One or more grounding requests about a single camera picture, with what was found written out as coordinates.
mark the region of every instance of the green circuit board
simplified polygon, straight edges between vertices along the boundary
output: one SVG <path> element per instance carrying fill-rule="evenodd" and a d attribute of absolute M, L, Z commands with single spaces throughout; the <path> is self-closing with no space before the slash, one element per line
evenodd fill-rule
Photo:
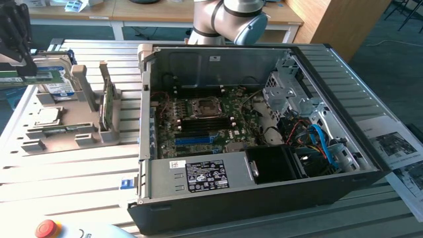
<path fill-rule="evenodd" d="M 199 99 L 178 99 L 170 95 L 170 101 L 163 97 L 159 101 L 161 105 L 166 105 L 166 110 L 161 116 L 163 110 L 159 106 L 159 112 L 157 114 L 158 121 L 158 158 L 167 159 L 175 157 L 185 157 L 185 155 L 202 155 L 202 153 L 227 153 L 227 145 L 234 142 L 243 142 L 245 146 L 255 146 L 257 138 L 250 126 L 259 127 L 258 115 L 246 115 L 246 121 L 250 122 L 250 126 L 245 123 L 242 114 L 242 103 L 249 99 L 250 94 L 241 88 L 226 88 L 227 93 L 222 97 L 209 97 L 219 101 L 222 108 L 221 117 L 234 117 L 237 125 L 231 129 L 221 129 L 209 131 L 214 137 L 213 143 L 206 144 L 175 144 L 175 134 L 181 133 L 178 128 L 178 120 L 194 119 L 193 102 Z"/>

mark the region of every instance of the workstation table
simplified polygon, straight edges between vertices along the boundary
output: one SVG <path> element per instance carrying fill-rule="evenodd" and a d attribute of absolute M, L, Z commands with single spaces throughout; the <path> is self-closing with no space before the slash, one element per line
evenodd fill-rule
<path fill-rule="evenodd" d="M 270 16 L 263 42 L 293 43 L 303 20 L 285 2 L 269 2 L 263 12 Z M 115 40 L 123 41 L 123 27 L 193 28 L 194 1 L 137 4 L 130 0 L 106 0 L 81 13 L 66 12 L 63 6 L 30 9 L 34 25 L 110 26 Z"/>
<path fill-rule="evenodd" d="M 145 237 L 127 210 L 119 206 L 125 204 L 129 192 L 119 190 L 121 179 L 134 177 L 139 170 L 141 43 L 151 42 L 66 40 L 51 45 L 52 50 L 74 50 L 78 63 L 87 65 L 87 80 L 95 91 L 103 88 L 99 62 L 107 60 L 111 79 L 123 91 L 122 144 L 98 148 L 94 153 L 79 150 L 66 152 L 60 157 L 50 154 L 22 157 L 18 161 L 3 159 L 0 213 L 24 210 L 48 215 L 59 221 L 70 219 L 114 224 L 138 237 Z M 357 121 L 382 115 L 395 118 L 331 48 L 322 44 L 297 46 Z M 6 153 L 12 150 L 7 145 L 22 136 L 28 113 L 38 107 L 35 88 L 28 87 L 0 137 L 0 150 Z M 411 238 L 422 235 L 423 225 L 417 222 L 393 187 L 382 179 L 351 192 L 333 205 L 155 237 Z"/>

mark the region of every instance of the aluminum workbench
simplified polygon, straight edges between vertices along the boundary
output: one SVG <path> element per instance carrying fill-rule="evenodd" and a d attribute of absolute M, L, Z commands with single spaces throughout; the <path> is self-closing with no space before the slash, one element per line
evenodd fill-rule
<path fill-rule="evenodd" d="M 22 157 L 19 160 L 3 157 L 0 214 L 19 209 L 52 216 L 56 220 L 103 222 L 143 237 L 127 210 L 119 207 L 126 198 L 119 191 L 121 179 L 134 177 L 139 169 L 141 43 L 143 42 L 66 40 L 59 45 L 51 45 L 50 50 L 74 50 L 78 63 L 87 65 L 87 79 L 94 90 L 103 89 L 99 61 L 109 61 L 113 81 L 123 91 L 119 125 L 122 143 L 118 146 L 91 149 L 91 153 L 79 150 L 62 152 L 60 156 L 48 154 Z M 357 121 L 382 115 L 397 119 L 331 48 L 322 44 L 298 46 Z M 6 153 L 12 152 L 11 145 L 19 143 L 27 115 L 38 107 L 35 89 L 36 86 L 28 87 L 0 137 L 0 149 Z M 351 192 L 333 205 L 159 237 L 187 235 L 214 238 L 405 238 L 422 237 L 423 225 L 417 222 L 406 204 L 383 179 L 373 186 Z"/>

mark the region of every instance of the table leg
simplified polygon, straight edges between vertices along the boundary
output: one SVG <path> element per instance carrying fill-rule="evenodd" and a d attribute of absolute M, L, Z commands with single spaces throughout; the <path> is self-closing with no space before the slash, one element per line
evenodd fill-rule
<path fill-rule="evenodd" d="M 111 21 L 111 27 L 114 28 L 115 41 L 123 41 L 125 39 L 125 22 L 123 21 Z"/>
<path fill-rule="evenodd" d="M 282 43 L 293 43 L 295 39 L 295 35 L 298 32 L 298 25 L 290 26 L 290 29 L 287 30 L 285 37 L 283 37 L 283 42 Z"/>

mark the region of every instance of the paper document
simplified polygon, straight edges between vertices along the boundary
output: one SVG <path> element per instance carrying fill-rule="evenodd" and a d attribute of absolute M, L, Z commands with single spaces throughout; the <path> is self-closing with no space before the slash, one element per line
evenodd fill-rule
<path fill-rule="evenodd" d="M 419 222 L 423 221 L 423 146 L 406 126 L 382 116 L 357 123 L 393 173 L 387 181 Z"/>

